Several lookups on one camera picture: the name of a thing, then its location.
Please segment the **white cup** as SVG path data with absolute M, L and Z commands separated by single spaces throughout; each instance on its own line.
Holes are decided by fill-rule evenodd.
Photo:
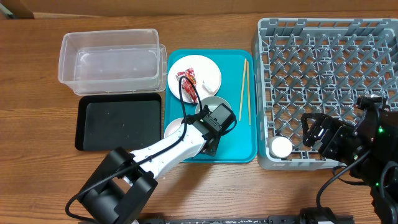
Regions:
M 268 147 L 270 155 L 275 158 L 288 157 L 293 150 L 290 139 L 283 136 L 274 136 L 268 139 Z

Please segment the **pink small bowl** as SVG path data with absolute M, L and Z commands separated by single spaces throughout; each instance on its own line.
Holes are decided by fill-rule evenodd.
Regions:
M 173 120 L 170 124 L 167 125 L 165 131 L 164 131 L 164 138 L 170 136 L 174 132 L 176 132 L 179 127 L 181 126 L 181 123 L 183 121 L 183 118 L 177 118 Z

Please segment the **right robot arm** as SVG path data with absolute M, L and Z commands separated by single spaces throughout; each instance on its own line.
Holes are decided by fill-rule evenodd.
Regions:
M 318 191 L 316 205 L 332 223 L 341 223 L 333 212 L 322 207 L 325 189 L 343 174 L 357 179 L 356 185 L 370 187 L 375 214 L 382 223 L 397 223 L 397 112 L 387 99 L 378 95 L 359 96 L 356 107 L 361 119 L 352 125 L 325 113 L 304 113 L 301 117 L 303 144 L 321 142 L 318 152 L 327 159 L 341 162 Z

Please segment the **red snack wrapper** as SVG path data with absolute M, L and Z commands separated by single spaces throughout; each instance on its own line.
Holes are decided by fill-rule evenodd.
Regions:
M 181 77 L 185 77 L 182 80 L 182 93 L 188 98 L 190 103 L 197 103 L 198 97 L 194 90 L 197 85 L 197 81 L 193 68 L 188 68 L 183 72 L 178 72 L 175 77 L 178 81 L 180 81 Z

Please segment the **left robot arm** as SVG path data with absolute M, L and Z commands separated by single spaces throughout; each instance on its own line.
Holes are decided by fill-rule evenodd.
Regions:
M 146 148 L 112 150 L 87 180 L 75 200 L 93 223 L 132 223 L 139 218 L 157 187 L 157 178 L 200 152 L 214 153 L 223 135 L 236 125 L 236 116 L 224 103 L 213 111 L 185 115 L 170 136 Z

